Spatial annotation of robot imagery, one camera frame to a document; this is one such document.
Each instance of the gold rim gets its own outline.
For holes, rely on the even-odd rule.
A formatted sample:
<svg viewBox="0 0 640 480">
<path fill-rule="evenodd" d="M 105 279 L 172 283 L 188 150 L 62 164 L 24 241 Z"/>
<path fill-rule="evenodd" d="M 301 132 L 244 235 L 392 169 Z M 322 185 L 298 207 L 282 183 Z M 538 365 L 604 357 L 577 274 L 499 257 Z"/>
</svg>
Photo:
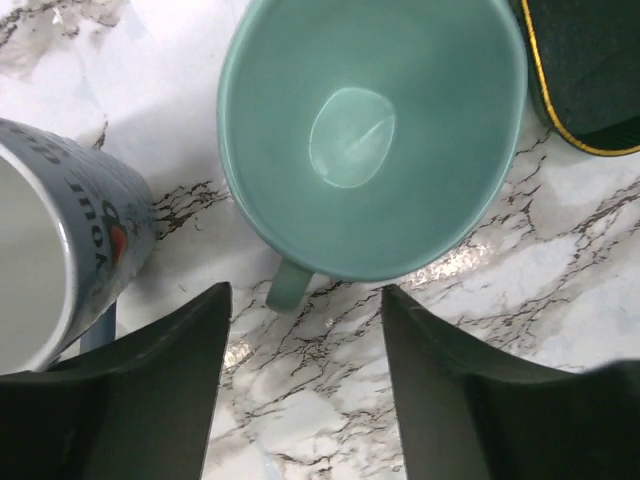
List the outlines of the gold rim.
<svg viewBox="0 0 640 480">
<path fill-rule="evenodd" d="M 558 130 L 558 132 L 560 132 L 560 135 L 562 135 L 565 140 L 567 140 L 573 146 L 584 150 L 585 152 L 593 153 L 594 155 L 615 157 L 619 155 L 628 155 L 630 153 L 640 152 L 640 145 L 624 150 L 601 150 L 599 148 L 594 148 L 578 140 L 565 128 L 565 126 L 558 118 L 558 114 L 556 113 L 555 108 L 553 108 L 553 104 L 551 103 L 551 96 L 549 95 L 549 89 L 547 88 L 547 81 L 544 75 L 544 69 L 542 68 L 540 52 L 538 52 L 538 41 L 536 40 L 535 32 L 533 30 L 533 21 L 531 19 L 531 11 L 529 10 L 529 0 L 522 0 L 522 8 L 524 10 L 525 21 L 527 22 L 527 32 L 529 34 L 529 43 L 531 44 L 533 60 L 536 65 L 536 71 L 538 72 L 538 79 L 540 80 L 542 99 L 544 101 L 545 108 L 547 109 L 547 113 L 551 118 L 551 122 Z"/>
</svg>

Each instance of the mug rim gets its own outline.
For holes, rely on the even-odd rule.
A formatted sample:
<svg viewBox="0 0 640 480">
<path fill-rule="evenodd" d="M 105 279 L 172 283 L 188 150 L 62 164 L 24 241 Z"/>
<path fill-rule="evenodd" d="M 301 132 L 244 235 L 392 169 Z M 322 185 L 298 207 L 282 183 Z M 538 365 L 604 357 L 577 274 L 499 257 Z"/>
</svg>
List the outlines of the mug rim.
<svg viewBox="0 0 640 480">
<path fill-rule="evenodd" d="M 58 317 L 55 329 L 51 331 L 49 339 L 40 347 L 29 361 L 25 362 L 20 368 L 30 371 L 42 371 L 46 369 L 49 362 L 53 360 L 53 356 L 60 346 L 64 335 L 71 324 L 73 312 L 75 310 L 75 293 L 78 290 L 78 276 L 74 265 L 77 263 L 75 248 L 71 242 L 72 236 L 69 232 L 64 215 L 58 207 L 54 197 L 40 180 L 40 178 L 25 164 L 20 157 L 9 150 L 0 142 L 0 160 L 5 160 L 13 167 L 22 178 L 29 184 L 33 191 L 38 195 L 40 201 L 44 205 L 53 226 L 56 229 L 58 240 L 62 250 L 62 257 L 65 271 L 65 292 L 62 303 L 62 310 Z"/>
<path fill-rule="evenodd" d="M 247 37 L 259 26 L 256 22 L 260 18 L 263 11 L 266 10 L 271 3 L 275 0 L 254 0 L 250 3 L 245 11 L 242 19 L 231 39 L 231 44 L 227 50 L 227 54 L 222 67 L 222 73 L 220 75 L 220 83 L 218 85 L 217 92 L 217 133 L 218 133 L 218 149 L 220 153 L 220 160 L 222 168 L 227 179 L 227 185 L 235 200 L 235 203 L 239 206 L 240 211 L 244 218 L 252 226 L 253 230 L 274 250 L 276 250 L 284 258 L 291 262 L 303 267 L 309 272 L 319 273 L 332 278 L 338 278 L 345 281 L 353 282 L 380 282 L 394 278 L 398 278 L 416 271 L 437 260 L 445 255 L 451 249 L 462 243 L 469 233 L 476 227 L 482 217 L 486 214 L 487 210 L 493 204 L 494 200 L 498 196 L 500 189 L 504 185 L 507 175 L 511 169 L 515 157 L 515 151 L 518 143 L 519 133 L 522 125 L 522 116 L 524 114 L 525 101 L 527 96 L 527 54 L 524 45 L 524 39 L 518 27 L 515 19 L 515 14 L 506 0 L 487 0 L 489 6 L 494 8 L 496 15 L 501 20 L 504 29 L 506 30 L 510 39 L 510 48 L 514 57 L 514 70 L 515 70 L 515 98 L 512 102 L 514 112 L 516 113 L 514 118 L 513 135 L 509 142 L 505 144 L 504 159 L 496 171 L 501 171 L 500 175 L 496 176 L 496 179 L 492 183 L 487 184 L 487 188 L 484 192 L 490 192 L 486 197 L 486 201 L 482 207 L 478 210 L 473 219 L 467 222 L 464 228 L 454 232 L 450 239 L 443 244 L 440 248 L 432 248 L 425 253 L 416 256 L 412 262 L 412 265 L 398 264 L 393 268 L 386 268 L 380 270 L 373 275 L 358 275 L 353 272 L 340 271 L 338 269 L 326 269 L 324 267 L 314 266 L 304 258 L 303 252 L 298 252 L 297 248 L 287 249 L 286 239 L 281 235 L 278 235 L 265 221 L 258 215 L 255 208 L 251 205 L 246 198 L 243 188 L 240 186 L 240 181 L 236 175 L 233 167 L 233 161 L 231 159 L 231 149 L 229 141 L 229 126 L 227 123 L 228 109 L 229 109 L 229 97 L 230 92 L 234 86 L 234 80 L 237 75 L 237 64 L 242 57 L 247 45 Z"/>
</svg>

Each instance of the marble surface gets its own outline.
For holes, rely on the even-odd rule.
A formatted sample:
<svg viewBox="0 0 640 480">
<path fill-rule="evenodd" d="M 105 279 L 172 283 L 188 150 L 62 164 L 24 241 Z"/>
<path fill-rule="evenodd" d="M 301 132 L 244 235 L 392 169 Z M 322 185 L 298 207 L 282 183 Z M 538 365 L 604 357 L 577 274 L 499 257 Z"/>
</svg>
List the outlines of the marble surface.
<svg viewBox="0 0 640 480">
<path fill-rule="evenodd" d="M 218 75 L 246 3 L 0 0 L 0 115 L 149 181 L 162 240 L 119 301 L 120 334 L 232 282 L 204 479 L 404 479 L 380 285 L 316 278 L 299 315 L 264 306 L 278 256 L 236 210 L 216 144 Z M 640 154 L 589 157 L 529 109 L 478 228 L 398 282 L 491 345 L 580 371 L 640 354 L 639 227 Z"/>
</svg>

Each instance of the green mug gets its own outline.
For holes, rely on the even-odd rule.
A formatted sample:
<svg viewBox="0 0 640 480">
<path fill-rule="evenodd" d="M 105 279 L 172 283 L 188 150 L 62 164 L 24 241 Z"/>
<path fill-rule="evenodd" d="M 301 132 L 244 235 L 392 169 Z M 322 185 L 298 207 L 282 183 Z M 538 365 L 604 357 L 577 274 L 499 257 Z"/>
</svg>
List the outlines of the green mug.
<svg viewBox="0 0 640 480">
<path fill-rule="evenodd" d="M 315 272 L 399 277 L 459 243 L 509 170 L 526 54 L 503 0 L 255 0 L 218 92 L 231 193 L 284 257 L 267 304 Z"/>
</svg>

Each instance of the green mug handle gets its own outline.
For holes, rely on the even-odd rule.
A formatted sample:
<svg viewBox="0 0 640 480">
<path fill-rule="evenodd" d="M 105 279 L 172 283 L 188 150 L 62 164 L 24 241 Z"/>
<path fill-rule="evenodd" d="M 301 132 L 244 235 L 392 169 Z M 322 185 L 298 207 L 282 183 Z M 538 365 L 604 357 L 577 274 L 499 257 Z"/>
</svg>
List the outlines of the green mug handle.
<svg viewBox="0 0 640 480">
<path fill-rule="evenodd" d="M 267 306 L 280 313 L 295 310 L 304 298 L 311 277 L 313 272 L 283 258 L 267 295 Z"/>
</svg>

